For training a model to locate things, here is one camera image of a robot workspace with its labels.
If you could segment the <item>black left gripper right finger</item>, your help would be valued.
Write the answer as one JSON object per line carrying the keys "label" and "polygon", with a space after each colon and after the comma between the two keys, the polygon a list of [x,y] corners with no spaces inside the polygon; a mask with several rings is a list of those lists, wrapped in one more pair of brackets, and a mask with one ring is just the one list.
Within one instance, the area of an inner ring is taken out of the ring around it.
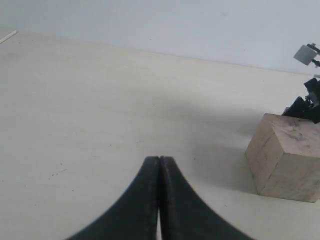
{"label": "black left gripper right finger", "polygon": [[250,240],[215,213],[189,185],[174,158],[162,156],[159,214],[164,240]]}

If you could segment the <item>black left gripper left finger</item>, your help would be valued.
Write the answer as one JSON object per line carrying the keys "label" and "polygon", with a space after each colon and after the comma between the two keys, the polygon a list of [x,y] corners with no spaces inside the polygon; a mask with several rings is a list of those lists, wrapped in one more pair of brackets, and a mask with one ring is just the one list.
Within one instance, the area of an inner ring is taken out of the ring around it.
{"label": "black left gripper left finger", "polygon": [[148,156],[120,198],[70,240],[155,240],[160,158]]}

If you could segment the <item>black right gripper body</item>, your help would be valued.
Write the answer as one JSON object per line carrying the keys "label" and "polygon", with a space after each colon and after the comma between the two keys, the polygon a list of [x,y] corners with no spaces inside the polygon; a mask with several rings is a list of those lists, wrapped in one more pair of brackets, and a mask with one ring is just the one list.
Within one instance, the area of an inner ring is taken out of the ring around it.
{"label": "black right gripper body", "polygon": [[304,83],[308,95],[301,96],[290,107],[287,107],[282,116],[310,120],[314,124],[320,122],[320,81],[314,77]]}

